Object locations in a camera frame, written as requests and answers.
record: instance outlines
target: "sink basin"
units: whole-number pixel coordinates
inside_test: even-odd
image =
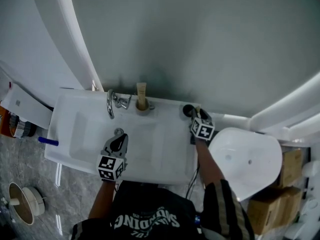
[[[282,166],[279,142],[247,130],[223,129],[209,150],[239,201],[272,184]]]
[[[96,174],[96,161],[117,128],[128,134],[127,168],[121,180],[156,184],[185,184],[197,167],[190,145],[190,119],[182,114],[184,102],[148,98],[155,109],[147,116],[136,112],[133,96],[128,110],[113,105],[107,113],[107,93],[63,89],[53,110],[44,156],[65,166]]]

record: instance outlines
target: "faucet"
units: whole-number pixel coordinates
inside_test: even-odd
[[[116,108],[123,107],[125,110],[127,110],[129,108],[131,97],[132,97],[132,95],[130,95],[128,99],[119,98],[114,90],[112,90],[112,89],[108,90],[107,95],[106,95],[106,109],[108,111],[110,119],[115,118],[114,111],[112,109],[112,100],[113,100]]]

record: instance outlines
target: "gray tile floor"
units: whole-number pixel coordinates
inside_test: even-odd
[[[47,136],[47,131],[38,128],[34,137],[13,139],[0,135],[0,197],[9,200],[8,187],[11,182],[21,187],[35,187],[45,197],[45,213],[35,218],[31,226],[21,222],[12,208],[0,207],[0,223],[9,224],[22,240],[68,239],[72,226],[87,219],[95,197],[102,184],[98,176],[62,166],[60,186],[56,185],[57,163],[45,159],[45,145],[38,137]],[[303,187],[304,181],[297,182]],[[163,188],[186,196],[187,185],[163,185]],[[198,177],[191,200],[198,212],[203,210],[204,188]],[[248,201],[243,201],[246,209]],[[56,217],[60,216],[62,232],[57,227]],[[286,227],[275,229],[263,240],[280,240]]]

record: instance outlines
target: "black and white cube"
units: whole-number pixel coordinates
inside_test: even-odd
[[[99,155],[96,170],[102,180],[116,181],[125,170],[125,160],[106,155]]]
[[[211,140],[215,130],[213,122],[201,118],[195,118],[191,125],[191,131],[196,138],[206,141]]]

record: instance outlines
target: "striped sleeve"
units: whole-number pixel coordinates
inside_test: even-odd
[[[217,239],[217,234],[230,240],[255,239],[246,212],[224,179],[206,187],[200,223],[209,240]]]
[[[71,240],[104,239],[111,234],[110,223],[106,219],[91,218],[73,226]]]

